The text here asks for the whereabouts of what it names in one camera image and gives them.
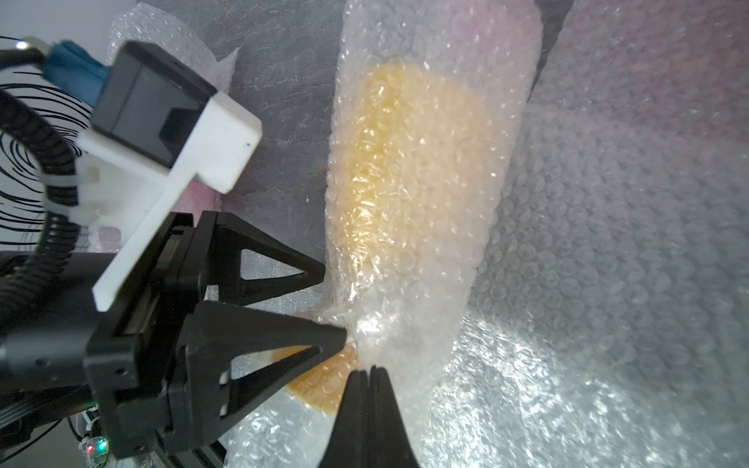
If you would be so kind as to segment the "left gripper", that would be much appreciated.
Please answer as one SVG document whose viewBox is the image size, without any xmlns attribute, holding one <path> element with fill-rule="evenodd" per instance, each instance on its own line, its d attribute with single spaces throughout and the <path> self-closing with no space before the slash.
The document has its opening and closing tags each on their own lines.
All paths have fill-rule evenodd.
<svg viewBox="0 0 749 468">
<path fill-rule="evenodd" d="M 76 253 L 33 312 L 2 319 L 2 448 L 92 406 L 117 457 L 150 452 L 171 417 L 170 452 L 207 446 L 343 350 L 343 328 L 241 307 L 316 286 L 325 265 L 236 214 L 206 212 L 207 285 L 231 304 L 203 301 L 185 318 L 168 405 L 179 324 L 157 277 L 176 270 L 192 230 L 191 214 L 169 214 L 107 312 L 92 289 L 113 255 Z"/>
</svg>

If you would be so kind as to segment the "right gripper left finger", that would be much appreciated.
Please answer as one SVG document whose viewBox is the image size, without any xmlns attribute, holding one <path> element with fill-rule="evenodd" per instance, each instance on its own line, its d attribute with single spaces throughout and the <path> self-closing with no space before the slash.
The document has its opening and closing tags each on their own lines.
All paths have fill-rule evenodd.
<svg viewBox="0 0 749 468">
<path fill-rule="evenodd" d="M 367 466 L 368 391 L 369 379 L 364 370 L 349 374 L 320 468 Z"/>
</svg>

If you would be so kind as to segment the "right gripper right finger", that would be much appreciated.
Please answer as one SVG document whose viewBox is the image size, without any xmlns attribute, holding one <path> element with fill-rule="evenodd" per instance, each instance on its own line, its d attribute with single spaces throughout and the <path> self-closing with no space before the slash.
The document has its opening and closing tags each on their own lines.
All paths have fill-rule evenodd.
<svg viewBox="0 0 749 468">
<path fill-rule="evenodd" d="M 389 374 L 380 367 L 372 367 L 370 371 L 370 466 L 419 466 Z"/>
</svg>

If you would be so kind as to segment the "bubble wrap of pink glass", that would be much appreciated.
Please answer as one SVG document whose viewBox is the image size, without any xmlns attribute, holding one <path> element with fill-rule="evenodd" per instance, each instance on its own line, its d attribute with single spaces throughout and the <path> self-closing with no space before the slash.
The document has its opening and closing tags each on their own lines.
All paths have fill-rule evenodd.
<svg viewBox="0 0 749 468">
<path fill-rule="evenodd" d="M 748 5 L 575 1 L 424 467 L 748 463 Z"/>
</svg>

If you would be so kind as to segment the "bubble wrap of yellow-orange glass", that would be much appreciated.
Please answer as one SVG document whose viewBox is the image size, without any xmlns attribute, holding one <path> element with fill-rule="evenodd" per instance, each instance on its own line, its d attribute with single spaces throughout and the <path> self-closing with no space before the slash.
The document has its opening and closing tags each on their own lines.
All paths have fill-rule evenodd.
<svg viewBox="0 0 749 468">
<path fill-rule="evenodd" d="M 325 194 L 323 296 L 300 316 L 343 351 L 230 433 L 230 467 L 314 467 L 348 375 L 391 378 L 422 445 L 467 310 L 534 82 L 532 1 L 350 1 Z"/>
</svg>

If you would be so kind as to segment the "yellow-orange glass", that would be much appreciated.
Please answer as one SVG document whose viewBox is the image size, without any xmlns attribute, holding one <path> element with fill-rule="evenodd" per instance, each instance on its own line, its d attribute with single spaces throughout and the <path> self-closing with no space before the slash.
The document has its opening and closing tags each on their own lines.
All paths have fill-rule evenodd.
<svg viewBox="0 0 749 468">
<path fill-rule="evenodd" d="M 465 314 L 524 99 L 416 66 L 380 64 L 335 115 L 326 192 L 326 296 L 308 317 L 347 330 L 291 383 L 333 413 L 350 372 L 388 370 L 422 406 Z"/>
</svg>

